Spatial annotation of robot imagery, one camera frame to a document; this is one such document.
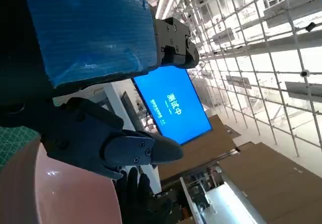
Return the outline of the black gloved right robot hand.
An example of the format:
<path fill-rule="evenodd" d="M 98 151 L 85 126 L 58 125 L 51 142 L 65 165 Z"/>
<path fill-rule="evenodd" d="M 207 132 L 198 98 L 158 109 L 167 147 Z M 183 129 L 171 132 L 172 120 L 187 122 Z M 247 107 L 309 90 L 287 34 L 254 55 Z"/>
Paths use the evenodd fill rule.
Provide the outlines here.
<path fill-rule="evenodd" d="M 122 177 L 114 181 L 122 223 L 166 223 L 172 209 L 166 199 L 157 210 L 149 207 L 152 201 L 150 179 L 133 167 L 129 172 L 121 171 Z"/>

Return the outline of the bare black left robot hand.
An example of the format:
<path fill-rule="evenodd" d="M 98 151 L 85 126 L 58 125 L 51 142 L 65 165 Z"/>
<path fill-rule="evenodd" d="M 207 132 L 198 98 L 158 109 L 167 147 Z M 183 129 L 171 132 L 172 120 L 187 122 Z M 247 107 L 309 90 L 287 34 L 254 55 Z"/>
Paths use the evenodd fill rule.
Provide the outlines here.
<path fill-rule="evenodd" d="M 111 179 L 123 166 L 183 157 L 173 139 L 125 130 L 123 119 L 84 98 L 89 86 L 194 68 L 188 26 L 156 19 L 146 0 L 1 0 L 1 126 L 41 136 L 47 155 Z"/>

